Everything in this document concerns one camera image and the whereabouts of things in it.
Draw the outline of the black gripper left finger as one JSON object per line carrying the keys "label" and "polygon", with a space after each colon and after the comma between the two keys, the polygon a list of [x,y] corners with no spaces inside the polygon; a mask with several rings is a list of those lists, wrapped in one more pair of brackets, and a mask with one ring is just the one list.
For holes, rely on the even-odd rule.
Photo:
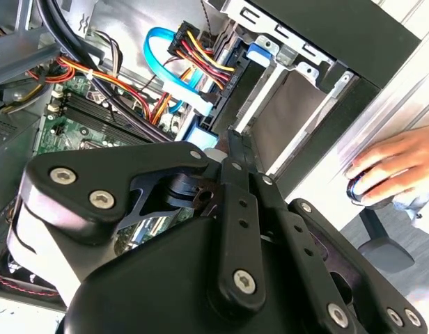
{"label": "black gripper left finger", "polygon": [[186,255],[159,277],[145,248],[116,257],[115,234],[145,218],[191,207],[220,229],[208,294],[225,308],[265,303],[254,165],[239,134],[229,151],[187,141],[38,155],[24,168],[7,246],[13,259],[53,284],[66,304],[79,299],[137,308],[183,291]]}

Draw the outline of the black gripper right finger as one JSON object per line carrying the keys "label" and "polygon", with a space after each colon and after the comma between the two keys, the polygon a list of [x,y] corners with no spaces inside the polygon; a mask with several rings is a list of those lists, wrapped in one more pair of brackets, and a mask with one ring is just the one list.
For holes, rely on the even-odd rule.
{"label": "black gripper right finger", "polygon": [[309,202],[254,170],[267,292],[243,333],[427,333],[424,318]]}

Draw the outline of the person's bare hand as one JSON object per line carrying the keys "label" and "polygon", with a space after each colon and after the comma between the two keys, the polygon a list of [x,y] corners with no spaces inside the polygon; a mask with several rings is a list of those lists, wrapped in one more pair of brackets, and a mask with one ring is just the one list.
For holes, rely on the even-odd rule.
{"label": "person's bare hand", "polygon": [[346,177],[356,180],[352,190],[364,206],[429,193],[429,125],[366,148],[354,158]]}

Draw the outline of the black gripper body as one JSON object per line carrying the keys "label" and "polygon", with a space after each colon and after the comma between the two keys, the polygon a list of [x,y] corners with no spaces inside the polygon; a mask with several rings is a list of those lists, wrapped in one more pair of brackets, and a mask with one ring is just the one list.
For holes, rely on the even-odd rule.
{"label": "black gripper body", "polygon": [[315,318],[282,248],[262,240],[266,301],[250,317],[212,304],[217,227],[192,219],[96,269],[77,290],[65,333],[338,333]]}

